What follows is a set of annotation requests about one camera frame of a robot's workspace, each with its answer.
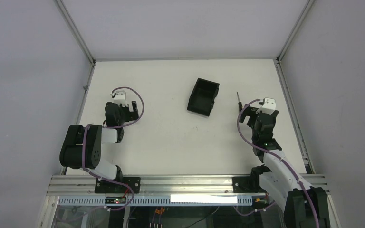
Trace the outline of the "black yellow screwdriver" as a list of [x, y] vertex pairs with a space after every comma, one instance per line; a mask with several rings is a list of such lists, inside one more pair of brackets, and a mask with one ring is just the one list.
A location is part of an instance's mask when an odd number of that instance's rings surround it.
[[242, 102], [241, 102], [241, 100], [240, 100], [240, 95], [239, 95], [239, 93], [238, 93], [238, 92], [236, 92], [236, 96], [237, 96], [237, 100], [238, 100], [239, 112], [241, 112], [241, 111], [242, 111], [242, 109], [243, 109], [243, 105], [242, 105]]

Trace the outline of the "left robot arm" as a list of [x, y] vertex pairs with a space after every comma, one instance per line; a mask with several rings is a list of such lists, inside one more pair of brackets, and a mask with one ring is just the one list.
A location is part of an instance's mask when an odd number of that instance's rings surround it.
[[65, 136], [59, 161], [63, 167], [81, 169], [99, 179], [123, 182], [122, 170], [101, 156], [103, 144], [117, 144], [123, 140], [126, 122], [139, 118], [137, 102], [129, 105], [107, 102], [104, 125], [70, 125]]

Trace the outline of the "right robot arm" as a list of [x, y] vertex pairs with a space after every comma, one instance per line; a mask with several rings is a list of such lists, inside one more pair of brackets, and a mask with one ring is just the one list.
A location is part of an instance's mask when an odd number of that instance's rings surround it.
[[251, 170], [252, 188], [265, 190], [283, 212], [288, 228], [329, 228], [327, 193], [303, 178], [287, 160], [274, 138], [278, 111], [249, 104], [239, 105], [237, 123], [249, 118], [251, 140], [246, 139], [262, 165]]

